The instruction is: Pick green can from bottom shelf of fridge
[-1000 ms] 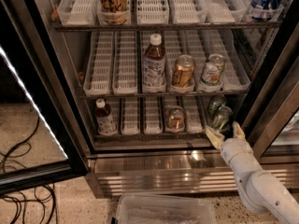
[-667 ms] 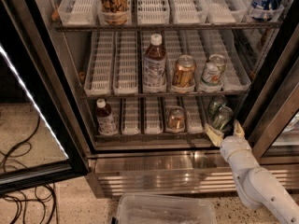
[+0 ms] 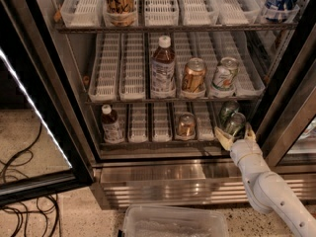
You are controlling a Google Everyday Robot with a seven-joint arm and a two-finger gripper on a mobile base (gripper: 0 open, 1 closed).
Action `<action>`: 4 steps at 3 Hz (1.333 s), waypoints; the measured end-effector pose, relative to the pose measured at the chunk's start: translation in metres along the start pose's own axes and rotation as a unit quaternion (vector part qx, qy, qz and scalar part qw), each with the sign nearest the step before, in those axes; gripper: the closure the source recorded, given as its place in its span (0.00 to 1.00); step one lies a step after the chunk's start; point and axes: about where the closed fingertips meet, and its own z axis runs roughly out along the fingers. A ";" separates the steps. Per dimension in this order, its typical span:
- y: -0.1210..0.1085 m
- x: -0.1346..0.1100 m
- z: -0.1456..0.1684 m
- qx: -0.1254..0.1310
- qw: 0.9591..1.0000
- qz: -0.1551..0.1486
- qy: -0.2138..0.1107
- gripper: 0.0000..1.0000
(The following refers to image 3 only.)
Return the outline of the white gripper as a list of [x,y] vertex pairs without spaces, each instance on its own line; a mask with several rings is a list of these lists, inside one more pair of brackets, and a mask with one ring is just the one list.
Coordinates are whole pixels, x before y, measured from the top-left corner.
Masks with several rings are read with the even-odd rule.
[[238,165],[239,162],[246,156],[262,154],[262,150],[260,149],[259,145],[255,142],[256,134],[248,122],[245,124],[245,139],[239,139],[236,142],[234,142],[234,137],[224,132],[219,127],[216,127],[214,129],[214,134],[220,142],[221,146],[226,151],[230,150],[230,157],[232,158],[235,165]]

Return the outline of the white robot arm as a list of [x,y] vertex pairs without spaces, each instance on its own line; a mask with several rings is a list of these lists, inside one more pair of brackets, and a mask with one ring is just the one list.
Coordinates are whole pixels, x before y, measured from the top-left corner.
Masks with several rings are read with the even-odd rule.
[[295,237],[316,237],[316,219],[287,182],[266,163],[251,126],[246,123],[242,139],[235,139],[220,127],[214,135],[239,168],[248,201],[257,212],[274,211]]

